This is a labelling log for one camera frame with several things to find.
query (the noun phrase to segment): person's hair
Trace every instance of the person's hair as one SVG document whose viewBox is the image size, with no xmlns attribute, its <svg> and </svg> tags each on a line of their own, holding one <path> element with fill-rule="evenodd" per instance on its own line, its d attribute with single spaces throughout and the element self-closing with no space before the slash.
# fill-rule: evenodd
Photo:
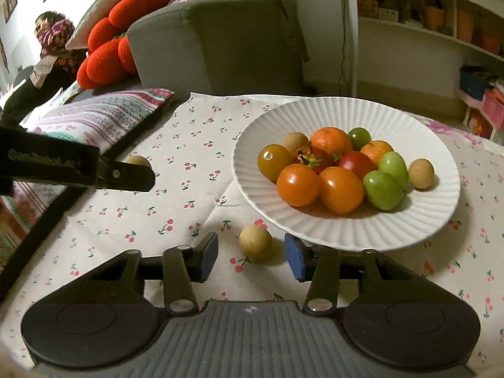
<svg viewBox="0 0 504 378">
<path fill-rule="evenodd" d="M 35 20 L 35 23 L 37 21 L 47 20 L 47 22 L 49 22 L 49 25 L 53 26 L 58 21 L 61 21 L 61 20 L 64 20 L 64 19 L 66 19 L 66 17 L 63 14 L 60 14 L 60 13 L 58 13 L 56 11 L 46 11 L 46 12 L 43 12 L 41 15 L 39 15 L 37 17 L 37 19 Z"/>
</svg>

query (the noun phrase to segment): person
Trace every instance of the person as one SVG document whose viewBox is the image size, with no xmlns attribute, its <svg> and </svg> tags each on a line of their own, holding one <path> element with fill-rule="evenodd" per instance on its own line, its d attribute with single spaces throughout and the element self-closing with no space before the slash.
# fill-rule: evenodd
<svg viewBox="0 0 504 378">
<path fill-rule="evenodd" d="M 85 51 L 65 48 L 74 30 L 72 22 L 55 11 L 37 17 L 35 35 L 42 46 L 40 61 L 26 82 L 7 100 L 0 119 L 1 127 L 19 128 L 19 123 L 34 108 L 76 80 L 77 70 L 86 56 Z"/>
</svg>

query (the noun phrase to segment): tablecloth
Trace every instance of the tablecloth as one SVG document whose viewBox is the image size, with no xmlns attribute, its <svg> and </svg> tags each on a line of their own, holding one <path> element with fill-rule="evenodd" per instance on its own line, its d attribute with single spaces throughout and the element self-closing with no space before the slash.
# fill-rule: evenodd
<svg viewBox="0 0 504 378">
<path fill-rule="evenodd" d="M 232 179 L 231 153 L 243 129 L 258 115 L 289 99 L 215 98 L 193 94 L 163 126 L 129 154 L 147 157 L 156 172 L 149 193 L 89 190 L 34 255 L 0 308 L 0 338 L 25 366 L 32 362 L 20 335 L 31 304 L 126 249 L 160 255 L 180 244 L 195 245 L 203 235 L 219 235 L 219 257 L 209 280 L 194 284 L 206 300 L 296 300 L 309 283 L 294 280 L 278 255 L 258 266 L 241 253 L 237 240 L 248 223 L 278 239 L 283 232 L 261 217 Z M 425 275 L 476 310 L 481 336 L 471 356 L 473 368 L 497 365 L 504 355 L 504 156 L 489 152 L 485 140 L 417 117 L 448 147 L 462 181 L 458 208 L 429 240 L 390 256 Z M 343 286 L 339 305 L 351 301 Z M 145 296 L 162 305 L 159 282 Z"/>
</svg>

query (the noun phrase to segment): striped pillow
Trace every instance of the striped pillow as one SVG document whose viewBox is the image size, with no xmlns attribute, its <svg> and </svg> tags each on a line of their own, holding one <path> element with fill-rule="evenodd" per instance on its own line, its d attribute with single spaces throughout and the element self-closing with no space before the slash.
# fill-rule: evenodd
<svg viewBox="0 0 504 378">
<path fill-rule="evenodd" d="M 38 122 L 42 135 L 109 150 L 173 96 L 167 89 L 104 94 L 56 108 Z M 66 189 L 62 185 L 14 182 L 14 196 L 0 197 L 0 274 L 31 228 Z"/>
</svg>

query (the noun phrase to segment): black pants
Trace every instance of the black pants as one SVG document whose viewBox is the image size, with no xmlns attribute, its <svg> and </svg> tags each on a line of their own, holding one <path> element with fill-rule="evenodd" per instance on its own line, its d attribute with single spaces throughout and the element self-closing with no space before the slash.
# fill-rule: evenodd
<svg viewBox="0 0 504 378">
<path fill-rule="evenodd" d="M 34 108 L 46 103 L 60 88 L 67 89 L 73 81 L 68 72 L 56 65 L 47 75 L 40 89 L 34 87 L 31 80 L 27 78 L 23 86 L 19 87 L 5 103 L 0 126 L 18 127 L 24 117 Z"/>
</svg>

